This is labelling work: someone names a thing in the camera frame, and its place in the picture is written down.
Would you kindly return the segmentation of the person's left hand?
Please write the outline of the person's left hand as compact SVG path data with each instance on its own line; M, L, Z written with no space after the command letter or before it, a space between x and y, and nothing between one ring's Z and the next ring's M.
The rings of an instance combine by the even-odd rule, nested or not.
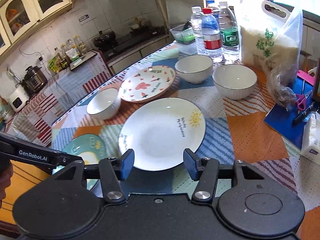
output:
M2 207L2 200L6 198L5 189L11 185L11 178L13 175L13 166L12 163L9 162L9 166L6 170L4 170L1 174L0 180L0 207Z

